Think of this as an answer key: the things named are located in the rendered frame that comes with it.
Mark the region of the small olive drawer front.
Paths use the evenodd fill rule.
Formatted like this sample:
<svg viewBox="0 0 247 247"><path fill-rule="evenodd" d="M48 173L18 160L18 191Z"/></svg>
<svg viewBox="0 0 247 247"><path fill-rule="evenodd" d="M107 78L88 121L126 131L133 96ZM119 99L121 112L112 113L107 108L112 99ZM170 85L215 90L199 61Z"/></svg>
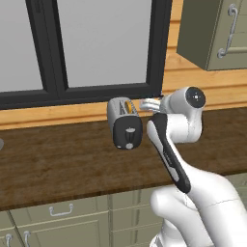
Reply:
<svg viewBox="0 0 247 247"><path fill-rule="evenodd" d="M14 226L7 211L0 211L0 230L12 228Z"/></svg>

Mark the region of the olive base cupboard front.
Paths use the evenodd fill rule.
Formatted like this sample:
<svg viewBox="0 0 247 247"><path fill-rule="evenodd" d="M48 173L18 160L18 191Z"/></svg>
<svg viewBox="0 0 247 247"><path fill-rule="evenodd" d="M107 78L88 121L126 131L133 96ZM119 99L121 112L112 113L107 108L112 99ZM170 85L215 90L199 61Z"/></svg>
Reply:
<svg viewBox="0 0 247 247"><path fill-rule="evenodd" d="M247 197L247 173L227 176L241 197Z"/></svg>

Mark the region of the black framed window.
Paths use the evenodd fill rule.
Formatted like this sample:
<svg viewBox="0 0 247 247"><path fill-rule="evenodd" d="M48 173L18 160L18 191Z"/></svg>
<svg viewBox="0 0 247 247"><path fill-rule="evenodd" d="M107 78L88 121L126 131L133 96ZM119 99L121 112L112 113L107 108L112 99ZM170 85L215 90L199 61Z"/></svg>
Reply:
<svg viewBox="0 0 247 247"><path fill-rule="evenodd" d="M0 0L0 109L160 96L172 0Z"/></svg>

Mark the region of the olive green wall cupboard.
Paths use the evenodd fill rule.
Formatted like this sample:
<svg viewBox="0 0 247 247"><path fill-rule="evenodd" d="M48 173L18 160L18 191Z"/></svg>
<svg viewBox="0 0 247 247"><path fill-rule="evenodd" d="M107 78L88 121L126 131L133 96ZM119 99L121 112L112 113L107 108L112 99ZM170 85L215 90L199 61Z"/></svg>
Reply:
<svg viewBox="0 0 247 247"><path fill-rule="evenodd" d="M229 51L219 59L233 22L230 4L236 4L238 17ZM207 71L247 69L247 0L184 0L177 54Z"/></svg>

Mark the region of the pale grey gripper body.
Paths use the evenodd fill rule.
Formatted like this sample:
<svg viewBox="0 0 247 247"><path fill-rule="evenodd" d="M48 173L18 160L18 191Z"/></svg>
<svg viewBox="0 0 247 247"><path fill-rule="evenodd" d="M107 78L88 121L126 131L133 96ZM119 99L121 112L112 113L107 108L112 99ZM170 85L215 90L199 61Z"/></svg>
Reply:
<svg viewBox="0 0 247 247"><path fill-rule="evenodd" d="M159 112L160 101L153 98L141 99L139 102L139 108L143 111Z"/></svg>

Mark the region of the narrow olive drawer front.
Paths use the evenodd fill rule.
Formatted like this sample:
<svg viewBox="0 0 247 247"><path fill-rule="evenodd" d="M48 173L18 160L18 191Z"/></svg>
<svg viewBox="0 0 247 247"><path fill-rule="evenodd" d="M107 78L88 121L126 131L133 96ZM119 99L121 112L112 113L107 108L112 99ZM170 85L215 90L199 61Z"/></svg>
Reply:
<svg viewBox="0 0 247 247"><path fill-rule="evenodd" d="M131 206L147 205L153 189L140 189L111 195L112 208L120 209Z"/></svg>
<svg viewBox="0 0 247 247"><path fill-rule="evenodd" d="M160 222L148 205L114 209L112 211L113 230L147 226Z"/></svg>

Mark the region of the wide olive drawer front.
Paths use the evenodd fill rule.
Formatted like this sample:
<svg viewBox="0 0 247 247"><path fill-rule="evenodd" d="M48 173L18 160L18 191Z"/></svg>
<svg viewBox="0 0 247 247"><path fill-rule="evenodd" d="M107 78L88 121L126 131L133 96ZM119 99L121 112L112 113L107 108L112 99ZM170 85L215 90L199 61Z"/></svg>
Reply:
<svg viewBox="0 0 247 247"><path fill-rule="evenodd" d="M68 211L69 204L73 204L73 212L70 215L62 217L51 217L49 214L49 207L54 206L56 212ZM11 215L18 226L31 225L41 222L49 222L52 220L65 219L80 215L88 215L100 213L108 209L107 196L98 196L91 198L84 198L73 201L65 201L60 203L29 206L19 209L12 209Z"/></svg>

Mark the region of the olive cupboard door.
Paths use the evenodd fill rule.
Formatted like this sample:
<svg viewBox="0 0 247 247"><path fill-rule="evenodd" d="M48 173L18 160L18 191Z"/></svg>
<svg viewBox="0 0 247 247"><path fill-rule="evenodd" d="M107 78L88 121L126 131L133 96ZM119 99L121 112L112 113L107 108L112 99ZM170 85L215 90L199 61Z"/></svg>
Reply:
<svg viewBox="0 0 247 247"><path fill-rule="evenodd" d="M23 233L31 233L30 247L109 247L108 230L102 228L98 220L44 223L18 230L23 241Z"/></svg>
<svg viewBox="0 0 247 247"><path fill-rule="evenodd" d="M13 239L11 240L11 247L15 247L15 236L14 236L13 229L7 229L7 230L0 231L0 247L7 247L7 243L6 243L7 233L10 233L13 236Z"/></svg>

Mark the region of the silver and black toaster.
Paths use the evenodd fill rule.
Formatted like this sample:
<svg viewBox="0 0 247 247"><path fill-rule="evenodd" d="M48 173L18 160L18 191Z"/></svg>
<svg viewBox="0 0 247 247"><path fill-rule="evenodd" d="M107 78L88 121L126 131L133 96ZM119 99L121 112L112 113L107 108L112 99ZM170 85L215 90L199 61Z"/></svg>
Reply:
<svg viewBox="0 0 247 247"><path fill-rule="evenodd" d="M132 113L128 114L124 102L130 100ZM121 150L132 150L138 148L142 142L143 125L139 114L128 97L114 97L107 103L107 120L116 148ZM135 132L128 133L125 130L135 128Z"/></svg>

